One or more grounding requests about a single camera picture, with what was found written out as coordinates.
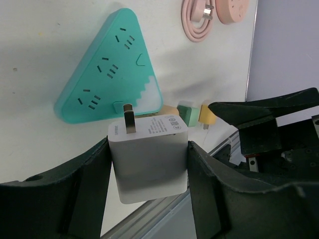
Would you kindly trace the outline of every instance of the metal plug prong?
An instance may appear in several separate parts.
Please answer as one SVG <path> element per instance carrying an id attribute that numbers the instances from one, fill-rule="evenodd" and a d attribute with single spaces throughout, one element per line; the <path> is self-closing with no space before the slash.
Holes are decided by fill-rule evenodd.
<path id="1" fill-rule="evenodd" d="M 131 104 L 125 104 L 123 106 L 123 109 L 124 109 L 126 133 L 135 133 L 136 128 L 135 128 L 133 106 Z"/>

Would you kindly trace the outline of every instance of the charger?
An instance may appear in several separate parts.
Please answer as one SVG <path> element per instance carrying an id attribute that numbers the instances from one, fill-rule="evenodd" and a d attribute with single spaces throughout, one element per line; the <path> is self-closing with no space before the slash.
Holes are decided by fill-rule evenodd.
<path id="1" fill-rule="evenodd" d="M 108 140 L 120 200 L 124 204 L 168 197 L 187 190 L 188 127 L 177 115 L 125 120 L 109 125 Z"/>

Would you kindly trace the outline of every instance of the black machine part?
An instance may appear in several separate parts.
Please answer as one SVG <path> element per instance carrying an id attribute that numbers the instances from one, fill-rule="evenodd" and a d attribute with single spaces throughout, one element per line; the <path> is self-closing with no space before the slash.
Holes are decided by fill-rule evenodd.
<path id="1" fill-rule="evenodd" d="M 49 171 L 0 184 L 0 237 L 100 238 L 110 172 L 105 138 Z"/>
<path id="2" fill-rule="evenodd" d="M 188 176 L 198 239 L 319 237 L 319 183 L 276 187 L 246 177 L 190 142 Z"/>

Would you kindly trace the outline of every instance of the outlet socket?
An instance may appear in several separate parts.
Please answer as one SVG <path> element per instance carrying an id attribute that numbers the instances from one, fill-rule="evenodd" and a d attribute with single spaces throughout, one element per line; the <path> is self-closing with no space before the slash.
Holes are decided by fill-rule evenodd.
<path id="1" fill-rule="evenodd" d="M 55 104 L 68 123 L 112 119 L 132 104 L 136 115 L 158 112 L 161 92 L 136 15 L 111 14 Z"/>

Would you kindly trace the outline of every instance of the power strip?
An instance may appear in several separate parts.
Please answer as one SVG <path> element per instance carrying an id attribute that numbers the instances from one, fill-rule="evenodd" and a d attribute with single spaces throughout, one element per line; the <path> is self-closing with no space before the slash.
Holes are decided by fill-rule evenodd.
<path id="1" fill-rule="evenodd" d="M 138 19 L 128 8 L 108 17 L 54 110 L 65 122 L 83 123 L 122 117 L 125 104 L 137 115 L 163 105 Z"/>

